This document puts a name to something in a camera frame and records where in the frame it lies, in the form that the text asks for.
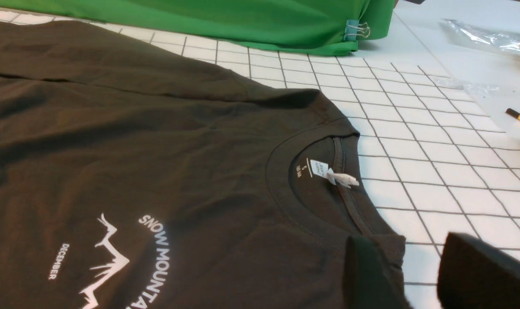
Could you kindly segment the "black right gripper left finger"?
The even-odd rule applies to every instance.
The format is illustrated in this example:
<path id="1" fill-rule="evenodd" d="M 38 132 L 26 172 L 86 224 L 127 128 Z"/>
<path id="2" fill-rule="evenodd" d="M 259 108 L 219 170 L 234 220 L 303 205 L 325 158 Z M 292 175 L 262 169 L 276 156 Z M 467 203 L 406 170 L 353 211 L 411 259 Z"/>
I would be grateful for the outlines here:
<path id="1" fill-rule="evenodd" d="M 403 284 L 381 249 L 363 236 L 348 237 L 343 274 L 345 309 L 407 309 Z"/>

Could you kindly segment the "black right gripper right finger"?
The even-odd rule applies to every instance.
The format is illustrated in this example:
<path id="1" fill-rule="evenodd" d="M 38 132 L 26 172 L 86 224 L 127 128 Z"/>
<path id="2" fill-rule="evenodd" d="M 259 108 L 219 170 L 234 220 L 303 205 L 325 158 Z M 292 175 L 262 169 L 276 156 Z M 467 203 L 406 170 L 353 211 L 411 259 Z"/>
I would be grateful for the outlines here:
<path id="1" fill-rule="evenodd" d="M 449 233 L 437 297 L 444 309 L 520 309 L 520 261 L 466 233 Z"/>

